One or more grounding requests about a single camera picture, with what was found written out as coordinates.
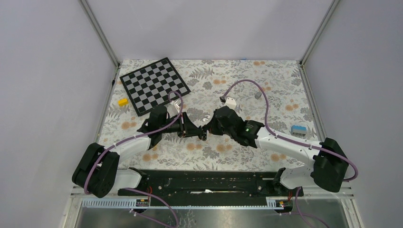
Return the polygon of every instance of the chessboard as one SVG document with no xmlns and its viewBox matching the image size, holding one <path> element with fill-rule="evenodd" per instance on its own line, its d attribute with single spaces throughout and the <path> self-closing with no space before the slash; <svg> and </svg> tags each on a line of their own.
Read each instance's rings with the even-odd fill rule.
<svg viewBox="0 0 403 228">
<path fill-rule="evenodd" d="M 181 96 L 190 93 L 168 58 L 123 75 L 120 80 L 138 116 L 150 112 L 157 105 L 169 103 L 170 91 L 176 91 Z M 171 99 L 178 99 L 178 96 L 171 94 Z"/>
</svg>

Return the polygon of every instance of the gray wall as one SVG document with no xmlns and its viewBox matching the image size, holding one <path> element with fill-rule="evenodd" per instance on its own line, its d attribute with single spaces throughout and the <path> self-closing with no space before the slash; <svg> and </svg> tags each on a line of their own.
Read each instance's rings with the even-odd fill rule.
<svg viewBox="0 0 403 228">
<path fill-rule="evenodd" d="M 332 0 L 89 0 L 120 59 L 301 59 Z"/>
<path fill-rule="evenodd" d="M 326 133 L 359 168 L 365 227 L 401 227 L 403 1 L 341 1 L 306 69 Z"/>
<path fill-rule="evenodd" d="M 114 66 L 77 0 L 2 0 L 0 69 L 0 227 L 55 228 Z"/>
</svg>

